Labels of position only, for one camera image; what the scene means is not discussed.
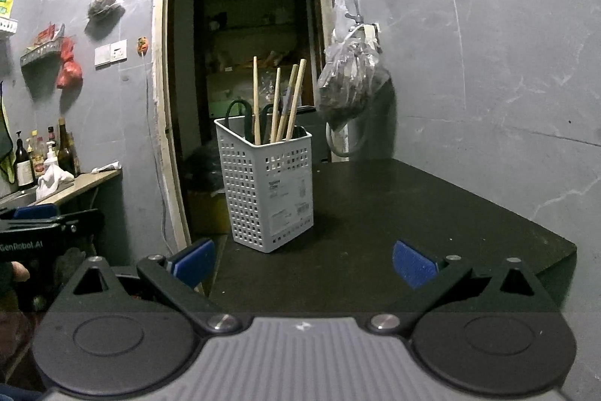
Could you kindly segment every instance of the white door frame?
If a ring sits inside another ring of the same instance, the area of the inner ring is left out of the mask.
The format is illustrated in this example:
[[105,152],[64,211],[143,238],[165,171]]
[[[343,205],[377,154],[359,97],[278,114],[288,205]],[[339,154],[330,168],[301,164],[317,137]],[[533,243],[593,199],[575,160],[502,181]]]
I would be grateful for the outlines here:
[[[168,78],[173,77],[167,69],[167,6],[169,0],[153,0],[152,9],[152,75],[153,99],[157,111],[157,135],[160,145],[160,169],[166,203],[171,217],[177,249],[182,250],[191,243],[190,230],[186,222],[180,181],[175,162],[175,147],[171,131],[171,107],[169,105]],[[320,0],[323,18],[323,35],[326,43],[334,27],[332,6],[334,0]]]

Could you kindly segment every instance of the wooden chopstick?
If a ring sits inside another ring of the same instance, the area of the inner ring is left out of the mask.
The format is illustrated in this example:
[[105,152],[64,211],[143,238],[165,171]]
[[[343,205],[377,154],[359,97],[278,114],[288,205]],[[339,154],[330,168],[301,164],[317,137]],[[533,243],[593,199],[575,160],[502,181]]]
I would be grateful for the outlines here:
[[279,106],[279,78],[282,73],[282,69],[278,67],[278,72],[275,76],[275,93],[273,94],[273,111],[271,115],[271,135],[269,141],[275,142],[275,138],[278,135],[278,106]]
[[255,117],[255,145],[261,144],[261,124],[259,122],[259,70],[257,57],[252,59],[252,98],[254,102],[253,114]]
[[275,141],[280,142],[284,137],[284,131],[286,129],[286,122],[288,121],[288,111],[287,107],[290,104],[290,95],[292,93],[292,86],[294,85],[294,81],[296,80],[296,74],[298,72],[299,66],[294,64],[292,66],[292,72],[290,73],[290,80],[288,81],[288,89],[286,91],[286,99],[284,100],[284,108],[282,110],[282,117],[279,119],[278,126],[278,134],[276,135]]
[[294,98],[292,99],[292,107],[290,108],[290,117],[288,119],[288,132],[286,132],[286,139],[292,138],[292,132],[294,131],[294,122],[296,120],[296,105],[299,101],[299,95],[302,88],[302,79],[305,75],[305,66],[307,65],[306,59],[300,60],[299,74],[296,77],[296,87],[294,88]]

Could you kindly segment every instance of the yellow package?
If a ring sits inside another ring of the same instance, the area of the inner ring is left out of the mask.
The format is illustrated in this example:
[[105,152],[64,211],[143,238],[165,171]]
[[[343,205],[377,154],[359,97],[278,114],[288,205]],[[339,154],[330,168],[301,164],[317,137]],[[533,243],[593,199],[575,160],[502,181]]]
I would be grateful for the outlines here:
[[0,17],[10,18],[10,12],[13,10],[13,0],[0,0]]

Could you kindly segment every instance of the person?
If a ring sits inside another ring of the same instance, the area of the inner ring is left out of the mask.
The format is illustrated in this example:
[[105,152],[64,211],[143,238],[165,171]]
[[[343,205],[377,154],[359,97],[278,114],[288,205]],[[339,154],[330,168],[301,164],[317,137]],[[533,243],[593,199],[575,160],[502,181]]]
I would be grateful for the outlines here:
[[[33,328],[28,318],[19,310],[14,283],[29,279],[29,271],[19,262],[0,262],[0,381],[4,381],[8,366],[29,343]],[[25,391],[0,384],[0,401],[34,401],[41,393]]]

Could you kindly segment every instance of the light switch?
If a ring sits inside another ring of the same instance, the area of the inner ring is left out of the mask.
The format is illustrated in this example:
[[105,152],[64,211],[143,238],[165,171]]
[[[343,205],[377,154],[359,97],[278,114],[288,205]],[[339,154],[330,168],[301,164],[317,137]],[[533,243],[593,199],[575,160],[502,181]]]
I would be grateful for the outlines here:
[[104,45],[94,50],[94,65],[110,64],[110,45]]
[[110,60],[111,62],[119,62],[127,60],[127,40],[123,39],[117,43],[110,45]]

